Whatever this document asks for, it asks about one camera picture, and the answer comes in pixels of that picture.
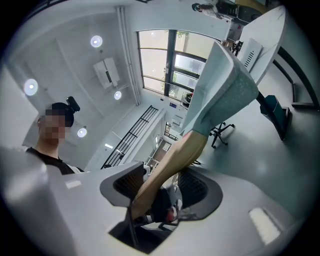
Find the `floor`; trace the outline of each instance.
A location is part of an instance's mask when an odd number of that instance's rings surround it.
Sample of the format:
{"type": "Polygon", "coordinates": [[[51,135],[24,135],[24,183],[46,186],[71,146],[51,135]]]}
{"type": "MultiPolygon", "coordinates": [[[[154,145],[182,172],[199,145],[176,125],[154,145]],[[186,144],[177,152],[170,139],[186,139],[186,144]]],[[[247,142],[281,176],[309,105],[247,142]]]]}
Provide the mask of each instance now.
{"type": "MultiPolygon", "coordinates": [[[[286,137],[281,141],[272,123],[260,114],[255,100],[226,121],[235,124],[222,137],[225,146],[209,137],[199,161],[216,172],[252,182],[285,207],[295,218],[307,216],[313,206],[320,180],[320,112],[295,110],[291,106],[291,84],[272,65],[258,86],[264,95],[275,95],[291,110],[286,137]]],[[[300,86],[300,97],[308,94],[300,86]]]]}

